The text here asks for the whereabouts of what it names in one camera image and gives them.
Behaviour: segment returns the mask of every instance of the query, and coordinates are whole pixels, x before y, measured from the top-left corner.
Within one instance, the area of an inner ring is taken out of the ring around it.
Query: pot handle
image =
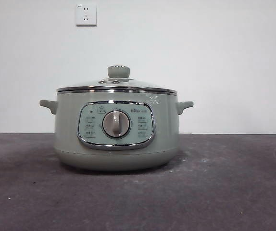
[[[49,108],[50,112],[55,115],[57,113],[58,102],[50,100],[40,100],[40,106]]]
[[[181,115],[183,113],[184,109],[193,107],[193,106],[194,106],[193,101],[178,102],[178,103],[176,103],[177,114]]]

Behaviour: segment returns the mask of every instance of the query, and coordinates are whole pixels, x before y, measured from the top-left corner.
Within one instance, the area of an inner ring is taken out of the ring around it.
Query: wall outlet
[[[77,5],[75,17],[77,26],[96,26],[96,5],[91,3]]]

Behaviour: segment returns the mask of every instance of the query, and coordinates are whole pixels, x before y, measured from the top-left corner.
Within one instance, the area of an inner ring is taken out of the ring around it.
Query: control panel
[[[142,148],[155,135],[153,112],[146,103],[89,102],[81,109],[77,134],[83,144],[93,149]]]

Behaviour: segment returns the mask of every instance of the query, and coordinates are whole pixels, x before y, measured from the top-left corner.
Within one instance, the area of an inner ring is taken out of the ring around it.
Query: gray floor
[[[167,165],[61,164],[51,134],[0,134],[0,231],[276,231],[276,135],[181,135]]]

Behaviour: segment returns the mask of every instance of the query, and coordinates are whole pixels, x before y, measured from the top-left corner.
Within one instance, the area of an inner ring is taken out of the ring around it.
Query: sage green pot
[[[55,118],[54,150],[71,166],[136,170],[167,163],[178,152],[178,115],[193,102],[174,90],[129,79],[129,68],[111,66],[109,78],[57,89],[41,100]]]

